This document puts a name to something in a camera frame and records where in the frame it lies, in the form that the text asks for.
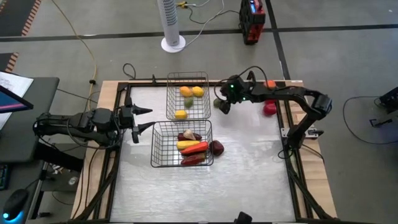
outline green fruit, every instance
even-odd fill
[[[184,100],[184,106],[190,108],[193,105],[193,98],[189,97]]]
[[[221,100],[220,99],[215,99],[214,101],[213,101],[213,106],[215,107],[215,108],[219,108],[220,107],[220,104],[221,104]]]

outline concrete floor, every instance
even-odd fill
[[[116,34],[162,31],[155,0],[58,0],[79,34]],[[272,0],[278,27],[358,26],[398,24],[394,0]],[[239,0],[227,0],[226,9],[238,10]],[[221,7],[212,0],[195,9],[194,18],[205,21]],[[188,20],[188,11],[178,10],[181,30],[198,30]],[[235,29],[238,15],[229,13],[209,23],[207,29]],[[266,27],[270,28],[267,18]],[[50,0],[43,0],[28,36],[73,35]],[[305,86],[329,94],[333,111],[316,126],[325,130],[320,138],[333,199],[342,220],[396,223],[398,220],[398,150],[396,144],[377,146],[354,138],[345,128],[341,110],[345,99],[381,95],[397,86],[398,29],[346,30],[280,33],[290,76]],[[283,79],[277,48],[271,33],[263,33],[254,46],[245,46],[240,34],[203,35],[183,52],[167,54],[161,37],[87,40],[98,63],[98,83],[124,80],[122,65],[132,63],[137,78],[166,77],[169,72],[204,70],[210,78],[225,78],[259,65],[271,79]],[[78,40],[46,42],[1,42],[0,53],[19,52],[15,72],[30,77],[59,77],[59,88],[88,94],[93,64]],[[85,101],[58,92],[52,113],[73,114]],[[397,126],[371,128],[368,119],[381,114],[372,100],[355,100],[347,107],[349,125],[362,138],[384,142],[396,140]],[[70,143],[67,138],[54,141]],[[72,201],[73,195],[64,198]],[[51,220],[65,221],[71,207],[56,205],[52,197],[42,211],[53,212]]]

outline paper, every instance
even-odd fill
[[[32,78],[20,77],[6,72],[0,72],[0,85],[19,97],[23,97],[32,84]],[[0,114],[0,130],[12,113]]]

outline wire basket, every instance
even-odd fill
[[[177,149],[177,136],[186,129],[202,136],[200,141],[210,143],[213,140],[211,122],[203,121],[158,121],[152,131],[152,152],[150,164],[152,167],[178,167],[185,156]],[[213,164],[212,149],[205,153],[205,160],[194,166],[210,166]]]
[[[202,97],[193,96],[193,106],[186,108],[184,106],[185,97],[180,93],[180,87],[201,87],[205,94]],[[185,110],[187,118],[208,119],[210,117],[210,93],[209,81],[206,72],[175,72],[167,75],[167,102],[166,117],[169,120],[175,119],[175,112]]]

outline computer screen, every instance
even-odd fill
[[[32,109],[33,105],[0,85],[0,113]]]

